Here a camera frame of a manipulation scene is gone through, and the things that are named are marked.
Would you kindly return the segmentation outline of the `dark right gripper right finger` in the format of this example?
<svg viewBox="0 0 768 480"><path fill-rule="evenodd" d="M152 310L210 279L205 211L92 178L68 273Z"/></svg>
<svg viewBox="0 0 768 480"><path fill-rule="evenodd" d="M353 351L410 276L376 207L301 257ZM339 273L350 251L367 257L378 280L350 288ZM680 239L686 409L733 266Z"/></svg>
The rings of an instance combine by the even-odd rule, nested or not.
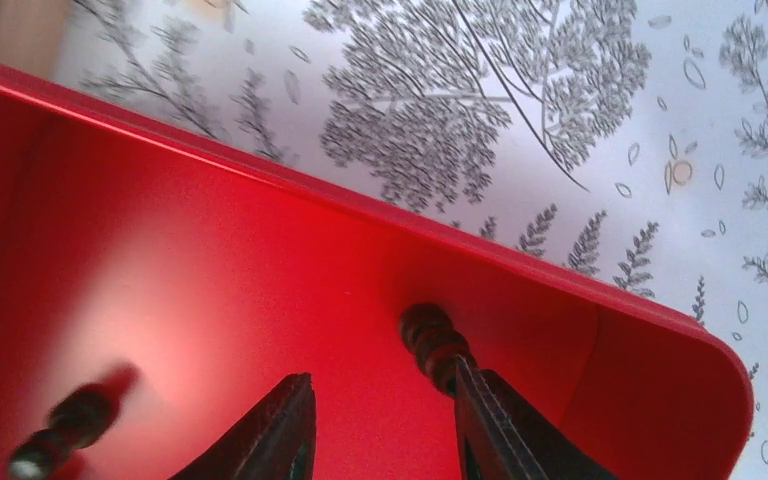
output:
<svg viewBox="0 0 768 480"><path fill-rule="evenodd" d="M463 479L614 479L506 380L459 357L454 417Z"/></svg>

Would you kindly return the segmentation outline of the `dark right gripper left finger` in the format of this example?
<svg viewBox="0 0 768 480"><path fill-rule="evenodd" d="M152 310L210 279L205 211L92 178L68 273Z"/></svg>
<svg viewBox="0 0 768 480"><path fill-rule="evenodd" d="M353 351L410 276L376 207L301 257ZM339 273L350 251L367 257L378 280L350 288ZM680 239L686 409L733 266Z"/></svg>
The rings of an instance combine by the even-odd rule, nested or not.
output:
<svg viewBox="0 0 768 480"><path fill-rule="evenodd" d="M312 376L290 374L170 480L310 480L315 449Z"/></svg>

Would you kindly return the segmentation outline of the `dark chess piece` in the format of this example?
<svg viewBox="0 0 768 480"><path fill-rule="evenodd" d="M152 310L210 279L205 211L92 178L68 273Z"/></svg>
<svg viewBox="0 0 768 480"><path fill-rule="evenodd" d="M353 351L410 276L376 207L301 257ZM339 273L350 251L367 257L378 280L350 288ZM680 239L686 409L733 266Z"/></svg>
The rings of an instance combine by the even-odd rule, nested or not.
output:
<svg viewBox="0 0 768 480"><path fill-rule="evenodd" d="M408 307L400 315L399 334L420 372L436 390L450 398L455 396L458 359L464 359L471 367L477 365L467 339L436 304L418 303Z"/></svg>

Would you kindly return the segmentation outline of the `red plastic tray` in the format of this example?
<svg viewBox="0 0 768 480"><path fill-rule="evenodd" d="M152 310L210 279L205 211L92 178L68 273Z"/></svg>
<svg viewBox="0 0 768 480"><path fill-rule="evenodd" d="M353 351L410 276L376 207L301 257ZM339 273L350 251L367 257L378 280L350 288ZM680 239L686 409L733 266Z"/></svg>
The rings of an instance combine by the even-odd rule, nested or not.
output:
<svg viewBox="0 0 768 480"><path fill-rule="evenodd" d="M81 385L125 396L70 476L166 479L296 372L315 478L457 479L426 302L618 477L732 473L752 388L688 316L0 65L0 479Z"/></svg>

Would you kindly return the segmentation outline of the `wooden chess board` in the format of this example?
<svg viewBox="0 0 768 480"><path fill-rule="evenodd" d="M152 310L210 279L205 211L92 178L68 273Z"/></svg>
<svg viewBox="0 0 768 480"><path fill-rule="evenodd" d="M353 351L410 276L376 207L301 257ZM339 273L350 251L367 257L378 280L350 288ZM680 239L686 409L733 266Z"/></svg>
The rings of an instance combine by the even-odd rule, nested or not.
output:
<svg viewBox="0 0 768 480"><path fill-rule="evenodd" d="M70 0L0 0L0 64L50 78L71 7Z"/></svg>

